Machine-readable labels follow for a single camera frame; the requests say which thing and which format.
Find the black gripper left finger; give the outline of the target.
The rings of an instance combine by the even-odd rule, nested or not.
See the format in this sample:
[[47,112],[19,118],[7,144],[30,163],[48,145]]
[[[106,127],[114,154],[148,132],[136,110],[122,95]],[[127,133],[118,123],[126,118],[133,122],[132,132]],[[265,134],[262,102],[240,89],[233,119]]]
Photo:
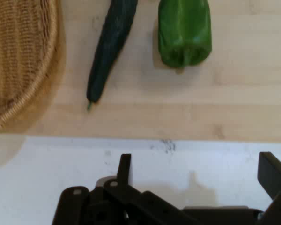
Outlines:
[[150,191],[129,184],[131,154],[122,154],[115,177],[92,191],[83,186],[65,189],[59,198],[54,225],[195,225],[197,220]]

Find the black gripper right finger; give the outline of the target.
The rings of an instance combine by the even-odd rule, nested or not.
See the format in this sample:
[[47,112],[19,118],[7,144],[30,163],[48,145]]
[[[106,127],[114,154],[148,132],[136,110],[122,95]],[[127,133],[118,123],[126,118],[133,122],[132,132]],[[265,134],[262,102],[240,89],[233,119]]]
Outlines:
[[258,225],[281,225],[281,161],[271,152],[259,154],[258,181],[272,199],[260,216]]

